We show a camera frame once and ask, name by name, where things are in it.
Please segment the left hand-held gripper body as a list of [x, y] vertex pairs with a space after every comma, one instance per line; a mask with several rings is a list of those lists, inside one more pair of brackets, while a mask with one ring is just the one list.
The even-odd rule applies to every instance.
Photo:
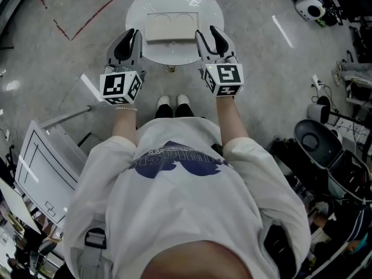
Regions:
[[100, 97], [111, 105], [132, 105], [145, 75], [146, 71], [134, 60], [109, 63], [99, 78]]

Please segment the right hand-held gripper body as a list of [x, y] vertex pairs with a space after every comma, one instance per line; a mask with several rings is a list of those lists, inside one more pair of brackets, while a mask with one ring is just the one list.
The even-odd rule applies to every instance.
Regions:
[[244, 85], [242, 64], [230, 56], [213, 60], [202, 58], [201, 77], [215, 97], [236, 96]]

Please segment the person's right forearm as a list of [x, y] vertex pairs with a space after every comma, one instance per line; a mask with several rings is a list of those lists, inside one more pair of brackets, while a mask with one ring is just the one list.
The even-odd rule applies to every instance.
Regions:
[[217, 97], [216, 109], [222, 146], [233, 139], [248, 137], [233, 97]]

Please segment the person's left forearm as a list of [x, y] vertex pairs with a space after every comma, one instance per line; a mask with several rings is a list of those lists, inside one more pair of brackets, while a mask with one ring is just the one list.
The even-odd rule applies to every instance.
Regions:
[[128, 139], [137, 144], [137, 109], [129, 106], [118, 106], [116, 108], [116, 120], [113, 125], [113, 136]]

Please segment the beige drawer box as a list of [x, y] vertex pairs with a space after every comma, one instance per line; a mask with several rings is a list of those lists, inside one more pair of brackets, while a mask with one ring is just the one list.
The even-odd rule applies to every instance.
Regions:
[[194, 39], [199, 29], [198, 12], [160, 12], [146, 16], [145, 39]]

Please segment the round white table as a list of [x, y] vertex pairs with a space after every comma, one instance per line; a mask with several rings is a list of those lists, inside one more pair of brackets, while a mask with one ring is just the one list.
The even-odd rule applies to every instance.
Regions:
[[160, 12], [198, 12], [199, 31], [210, 47], [214, 38], [210, 26], [224, 29], [224, 16], [216, 0], [134, 0], [126, 16], [126, 27], [139, 30], [142, 34], [142, 55], [155, 63], [166, 66], [181, 66], [197, 62], [200, 57], [194, 44], [149, 45], [145, 39], [146, 16]]

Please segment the black trousers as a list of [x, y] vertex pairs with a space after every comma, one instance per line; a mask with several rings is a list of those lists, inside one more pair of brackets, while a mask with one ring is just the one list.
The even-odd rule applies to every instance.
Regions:
[[182, 103], [179, 105], [173, 113], [172, 108], [168, 104], [162, 104], [158, 107], [155, 118], [180, 118], [180, 117], [194, 117], [194, 113], [192, 112], [190, 106], [186, 103]]

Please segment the grey metal pole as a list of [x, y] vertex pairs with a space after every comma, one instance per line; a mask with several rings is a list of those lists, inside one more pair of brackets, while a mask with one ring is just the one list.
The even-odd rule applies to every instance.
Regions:
[[52, 119], [49, 119], [47, 121], [44, 121], [40, 123], [41, 129], [49, 129], [57, 124], [63, 123], [64, 121], [70, 120], [76, 116], [79, 116], [83, 113], [89, 112], [91, 110], [90, 106], [83, 106], [78, 109], [72, 110], [70, 112], [64, 113], [62, 115], [59, 115], [58, 117], [54, 117]]

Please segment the white round helmet device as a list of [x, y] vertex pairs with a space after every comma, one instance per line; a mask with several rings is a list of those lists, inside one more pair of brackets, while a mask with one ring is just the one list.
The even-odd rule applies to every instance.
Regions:
[[306, 21], [320, 19], [326, 13], [323, 0], [297, 0], [295, 9]]

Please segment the white cylinder device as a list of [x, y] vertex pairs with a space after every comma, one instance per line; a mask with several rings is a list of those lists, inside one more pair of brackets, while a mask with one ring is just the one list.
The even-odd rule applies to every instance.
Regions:
[[320, 123], [328, 122], [330, 115], [330, 106], [321, 104], [310, 104], [307, 107], [307, 118], [316, 120]]

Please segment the white board with black lines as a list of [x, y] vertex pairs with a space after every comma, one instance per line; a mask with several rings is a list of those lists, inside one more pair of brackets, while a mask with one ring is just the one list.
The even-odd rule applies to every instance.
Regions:
[[59, 124], [49, 129], [31, 121], [19, 155], [15, 181], [33, 204], [59, 228], [87, 155]]

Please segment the white printed t-shirt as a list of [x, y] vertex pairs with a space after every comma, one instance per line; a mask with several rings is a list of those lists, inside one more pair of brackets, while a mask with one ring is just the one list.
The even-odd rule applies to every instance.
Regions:
[[310, 249], [303, 202], [251, 138], [221, 153], [217, 125], [154, 119], [137, 144], [113, 136], [92, 148], [66, 214], [65, 261], [76, 279], [140, 279], [173, 246], [211, 241], [254, 279], [293, 278]]

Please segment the white flat panel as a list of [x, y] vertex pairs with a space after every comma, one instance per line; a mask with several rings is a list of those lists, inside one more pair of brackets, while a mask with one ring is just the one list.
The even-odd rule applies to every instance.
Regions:
[[32, 228], [35, 232], [41, 234], [41, 231], [32, 218], [22, 196], [1, 178], [0, 190], [12, 214], [18, 217], [24, 224]]

